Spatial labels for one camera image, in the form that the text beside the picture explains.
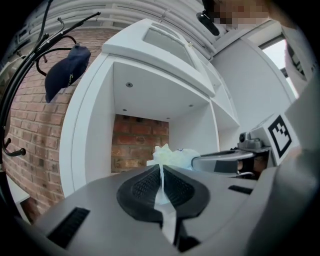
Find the white wooden panel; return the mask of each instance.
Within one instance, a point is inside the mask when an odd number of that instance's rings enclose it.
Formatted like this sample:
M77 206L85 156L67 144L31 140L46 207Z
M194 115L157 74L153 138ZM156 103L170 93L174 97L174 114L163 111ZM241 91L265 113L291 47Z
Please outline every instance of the white wooden panel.
M212 98L211 100L218 131L239 127L239 123L233 116L226 112L226 110L221 107L214 98Z
M96 72L79 110L72 145L74 189L111 173L111 145L115 120L114 57Z
M193 149L200 154L218 152L219 137L212 104L198 107L169 122L171 150Z
M192 47L179 35L179 40L183 43L185 50L192 59L194 67L190 66L182 59L171 54L169 51L156 47L143 41L150 26L155 23L152 20L140 20L129 27L121 30L105 42L102 52L118 56L125 56L158 69L164 70L181 80L187 81L206 95L213 97L215 92L210 84L207 73Z
M250 131L273 113L284 112L292 102L285 77L282 80L275 72L277 67L258 51L263 54L239 39L211 62L230 91L241 132Z
M233 117L233 110L231 107L230 99L223 85L215 87L215 96L211 98L216 104L218 104L225 112Z
M116 114L167 122L167 118L174 120L209 101L171 75L127 59L114 62L113 83Z
M238 145L240 129L240 127L234 127L218 131L220 151L230 150Z
M92 80L100 66L106 60L107 56L108 55L104 53L99 54L88 70L84 73L72 95L64 117L59 146L59 168L62 190L65 197L71 195L75 191L72 172L72 149L78 113Z
M221 85L221 81L220 81L219 77L216 74L214 74L213 71L205 63L202 62L202 60L201 60L201 64L202 64L211 84L212 84L212 88L215 90L215 88L217 86Z

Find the ceiling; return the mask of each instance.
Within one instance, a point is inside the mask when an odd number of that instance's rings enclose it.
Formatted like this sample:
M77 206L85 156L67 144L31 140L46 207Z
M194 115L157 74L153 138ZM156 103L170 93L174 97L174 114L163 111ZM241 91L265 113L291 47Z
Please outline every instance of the ceiling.
M34 42L37 39L46 6L45 1L28 17L23 29L16 34L15 45L11 49L26 41ZM202 12L203 9L201 0L54 0L47 15L44 31L50 34L58 31L61 27L58 17L61 17L67 28L98 11L101 14L86 21L81 29L122 30L148 18L179 32L210 59L216 52L214 42L226 31L218 27L220 35L212 35L196 18L196 13Z

